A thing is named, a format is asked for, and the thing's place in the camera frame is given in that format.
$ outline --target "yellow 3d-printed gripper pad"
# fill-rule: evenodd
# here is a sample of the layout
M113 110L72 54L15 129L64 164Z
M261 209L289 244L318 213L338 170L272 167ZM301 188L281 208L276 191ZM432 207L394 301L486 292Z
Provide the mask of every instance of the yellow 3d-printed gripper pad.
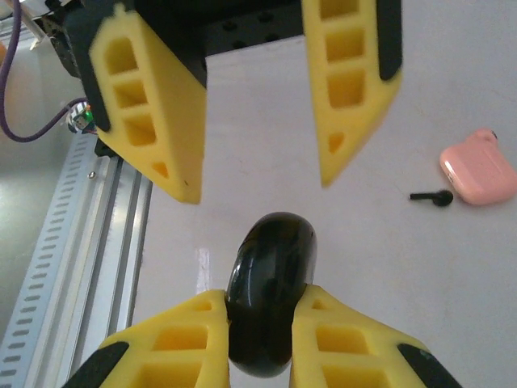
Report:
M308 285L292 324L291 388L426 388L399 344L426 350Z
M381 122L401 70L380 79L376 0L302 0L302 6L320 173L328 186Z
M99 138L175 199L199 203L206 88L122 4L103 21L90 59L111 121Z
M229 388L225 292L202 293L108 337L129 348L102 388Z

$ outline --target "white surface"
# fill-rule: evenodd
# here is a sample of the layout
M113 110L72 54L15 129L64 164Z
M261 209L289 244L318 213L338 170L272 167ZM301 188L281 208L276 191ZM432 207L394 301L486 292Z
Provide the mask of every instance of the white surface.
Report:
M47 40L29 51L21 42L7 84L7 120L13 132L39 130L72 98L84 95ZM72 133L58 124L40 140L18 144L0 132L0 340L18 297L47 214Z
M226 288L237 248L264 214L306 217L315 283L416 336L469 388L515 385L517 200L448 209L410 192L448 183L440 152L489 126L517 167L517 7L404 2L405 77L377 134L320 188L301 38L210 58L204 194L153 190L134 321ZM287 387L232 372L232 386Z

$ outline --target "hexagonal cutout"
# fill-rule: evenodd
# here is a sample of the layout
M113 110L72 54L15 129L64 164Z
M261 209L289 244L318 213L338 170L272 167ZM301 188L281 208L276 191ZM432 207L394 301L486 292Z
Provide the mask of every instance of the hexagonal cutout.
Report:
M200 370L200 362L149 363L131 388L194 388Z
M351 327L321 325L316 341L320 352L369 354L363 333Z
M323 365L323 374L328 388L391 388L382 370Z
M162 330L153 350L201 350L206 349L208 329L205 326L177 326Z
M148 146L156 141L153 119L150 115L127 117L124 123L132 146Z
M359 0L320 0L322 19L337 18L359 11Z
M364 30L354 28L326 35L326 59L328 62L343 61L364 54Z
M138 69L137 59L128 37L112 40L104 53L107 72L111 75Z
M121 108L130 108L147 103L144 84L140 79L123 82L113 86L116 102Z
M327 78L330 106L348 108L364 101L364 70L331 74Z

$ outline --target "purple cable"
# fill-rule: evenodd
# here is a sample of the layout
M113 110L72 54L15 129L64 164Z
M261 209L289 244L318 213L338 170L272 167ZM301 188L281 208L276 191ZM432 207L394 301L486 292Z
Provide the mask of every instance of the purple cable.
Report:
M0 126L3 132L13 141L18 143L29 143L37 140L45 135L57 122L70 110L70 108L76 103L84 103L86 99L75 99L70 101L64 108L62 108L57 115L51 119L42 129L31 136L20 137L12 133L6 118L6 89L7 79L9 72L15 59L16 48L19 42L19 32L22 28L22 7L19 4L19 0L13 0L13 32L11 33L11 39L9 40L9 47L7 48L6 57L3 60L2 68L0 68Z

